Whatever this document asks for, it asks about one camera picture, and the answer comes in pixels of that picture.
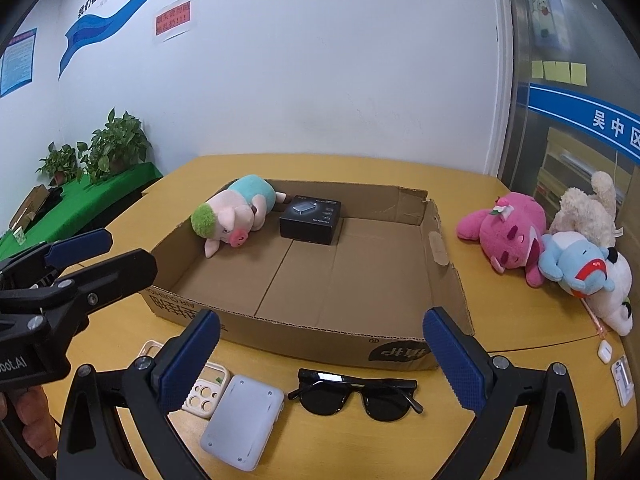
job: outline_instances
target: sunglasses lens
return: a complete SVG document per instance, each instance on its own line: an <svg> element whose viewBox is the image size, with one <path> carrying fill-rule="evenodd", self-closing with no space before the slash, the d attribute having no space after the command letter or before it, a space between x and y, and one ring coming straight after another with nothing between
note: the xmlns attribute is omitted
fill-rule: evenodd
<svg viewBox="0 0 640 480"><path fill-rule="evenodd" d="M369 416L380 422L398 420L409 411L409 401L395 388L365 388L362 397Z"/></svg>
<svg viewBox="0 0 640 480"><path fill-rule="evenodd" d="M316 415L333 415L342 409L350 391L346 384L319 383L300 395L300 403Z"/></svg>

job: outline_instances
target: yellow table surface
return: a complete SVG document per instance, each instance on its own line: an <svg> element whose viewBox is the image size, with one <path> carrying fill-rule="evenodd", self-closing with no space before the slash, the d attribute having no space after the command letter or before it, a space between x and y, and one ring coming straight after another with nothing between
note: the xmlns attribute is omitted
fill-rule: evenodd
<svg viewBox="0 0 640 480"><path fill-rule="evenodd" d="M456 237L469 212L492 206L507 192L496 178L393 160L324 155L210 155L193 159L148 188L113 221L107 256L152 250L217 190L245 174L277 180L324 180L425 189L435 200L449 257L458 269L478 341L487 351L509 351L591 337L595 330L578 300L556 284L530 288L524 270L498 275L478 243ZM104 259L89 260L86 264Z"/></svg>
<svg viewBox="0 0 640 480"><path fill-rule="evenodd" d="M182 330L154 316L138 294L119 301L91 316L88 329L76 336L67 353L75 371L91 363L98 371L126 368L150 339L166 342ZM609 337L614 358L622 345ZM596 357L598 339L547 348L505 352L516 366L546 369L551 362L566 364L577 393L587 444L589 478L594 471L594 441L616 418L620 419L622 444L626 447L636 430L636 404L621 408L610 367ZM297 387L300 367L329 369L364 377L388 376L388 371L363 368L325 367L221 341L211 360L225 365L233 374L244 374L288 392ZM276 423L258 469L243 473L200 450L200 435L206 421L186 412L170 415L178 434L216 480L260 478L273 480L353 480L430 479L462 437L472 413L460 408L440 370L393 372L400 378L418 381L416 398L423 404L422 415L409 412L392 423L376 422L364 412L359 396L348 400L334 416L308 413L296 402L286 407ZM60 420L72 377L46 386L52 414ZM159 479L132 419L120 410L127 436L140 465L150 480ZM517 408L505 437L483 478L495 478L507 458L524 408Z"/></svg>

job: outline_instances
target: black product box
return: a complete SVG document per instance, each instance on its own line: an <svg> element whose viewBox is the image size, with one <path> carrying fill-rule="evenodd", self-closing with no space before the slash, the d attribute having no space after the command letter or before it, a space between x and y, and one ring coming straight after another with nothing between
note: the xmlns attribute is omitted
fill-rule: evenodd
<svg viewBox="0 0 640 480"><path fill-rule="evenodd" d="M295 196L280 216L280 236L331 245L340 219L340 202Z"/></svg>

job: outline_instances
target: blue plush toy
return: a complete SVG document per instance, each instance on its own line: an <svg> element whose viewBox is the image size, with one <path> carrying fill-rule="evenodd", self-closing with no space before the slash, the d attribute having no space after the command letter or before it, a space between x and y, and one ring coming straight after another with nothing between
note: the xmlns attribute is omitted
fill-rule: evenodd
<svg viewBox="0 0 640 480"><path fill-rule="evenodd" d="M569 294L586 298L601 288L614 290L616 284L607 275L604 261L609 249L599 248L576 232L543 235L542 243L545 249L538 261L540 272Z"/></svg>

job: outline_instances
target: red sign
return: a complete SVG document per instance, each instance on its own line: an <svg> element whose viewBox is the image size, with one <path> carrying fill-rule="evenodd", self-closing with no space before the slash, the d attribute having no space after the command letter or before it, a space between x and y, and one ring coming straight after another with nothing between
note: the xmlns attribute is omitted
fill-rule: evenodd
<svg viewBox="0 0 640 480"><path fill-rule="evenodd" d="M187 23L191 19L191 2L178 5L173 9L163 12L156 18L156 36L171 30L178 25Z"/></svg>

